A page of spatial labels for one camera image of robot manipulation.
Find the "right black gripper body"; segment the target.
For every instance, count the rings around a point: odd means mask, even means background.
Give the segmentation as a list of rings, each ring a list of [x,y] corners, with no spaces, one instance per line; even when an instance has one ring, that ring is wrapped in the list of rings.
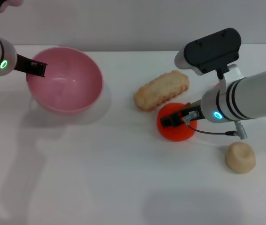
[[[182,110],[183,121],[193,121],[205,119],[201,110],[201,100],[188,103]]]

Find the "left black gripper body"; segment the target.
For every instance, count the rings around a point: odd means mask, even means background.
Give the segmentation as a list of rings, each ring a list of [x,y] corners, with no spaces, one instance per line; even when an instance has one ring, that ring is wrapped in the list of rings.
[[[14,70],[26,74],[32,74],[32,62],[32,59],[17,54],[16,65],[14,67]]]

